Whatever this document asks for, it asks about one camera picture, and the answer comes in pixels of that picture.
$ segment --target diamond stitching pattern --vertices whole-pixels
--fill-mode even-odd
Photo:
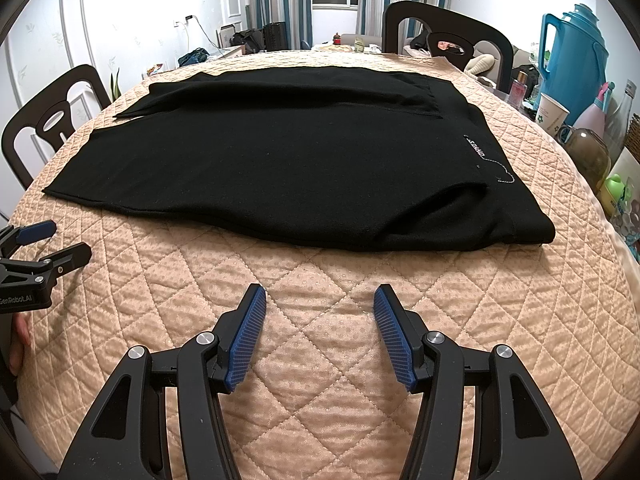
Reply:
[[[94,128],[144,95],[149,80],[82,126],[46,165],[12,222],[53,218],[58,234],[24,248],[37,258],[80,240],[94,257],[65,276],[53,306],[31,314],[33,349],[18,381],[21,409],[58,463],[126,348],[183,344],[234,308],[248,283],[268,293],[264,330],[236,393],[222,399],[248,479],[399,477],[419,396],[395,380],[372,316],[392,283],[405,307],[460,344],[511,344],[532,372],[593,478],[640,410],[638,318],[622,268],[571,168],[542,131],[443,58],[283,52],[155,76],[172,81],[267,66],[367,66],[451,80],[484,111],[513,167],[552,218],[553,244],[473,253],[374,253],[294,247],[190,222],[124,218],[40,193]],[[183,479],[175,393],[167,400],[174,478]],[[456,478],[466,478],[473,397],[465,392]]]

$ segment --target white cup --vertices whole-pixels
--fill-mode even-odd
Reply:
[[[540,106],[536,114],[536,123],[550,136],[555,136],[567,115],[569,115],[569,110],[563,107],[558,101],[546,94],[540,96]]]

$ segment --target blue gripper pad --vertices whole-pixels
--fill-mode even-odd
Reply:
[[[415,388],[417,381],[411,348],[388,299],[380,288],[376,290],[373,297],[373,315],[385,342],[386,351],[391,359],[396,378],[410,392]]]
[[[229,366],[225,385],[231,392],[244,380],[266,312],[267,298],[264,289],[260,287],[255,293],[229,349]]]
[[[46,238],[51,238],[56,233],[56,223],[53,220],[45,220],[37,224],[20,227],[15,237],[18,245],[29,245]]]

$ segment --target wicker basket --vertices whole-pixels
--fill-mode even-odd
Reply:
[[[625,147],[640,163],[640,117],[634,114],[629,124],[629,131],[626,134]]]

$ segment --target wooden chair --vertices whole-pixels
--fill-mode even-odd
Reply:
[[[432,56],[444,56],[460,70],[464,70],[474,56],[474,45],[479,41],[485,40],[495,45],[500,51],[497,88],[502,92],[509,92],[513,47],[499,30],[452,10],[403,0],[390,4],[385,10],[382,20],[382,52],[398,52],[398,28],[405,18],[415,18],[429,29],[427,44]],[[453,48],[442,50],[438,47],[441,41],[455,43],[462,51]]]
[[[38,137],[51,145],[54,151],[59,150],[64,142],[60,134],[63,134],[65,138],[69,138],[76,130],[71,122],[71,106],[66,96],[69,89],[75,83],[81,81],[91,85],[95,97],[103,110],[111,104],[96,69],[91,65],[79,65],[73,67],[41,90],[18,110],[18,113],[11,118],[4,128],[2,133],[2,153],[15,176],[24,186],[24,189],[29,187],[33,179],[15,151],[15,137],[18,136],[18,133],[23,128],[30,126],[36,130]],[[45,131],[44,125],[59,112],[63,114],[60,120]]]

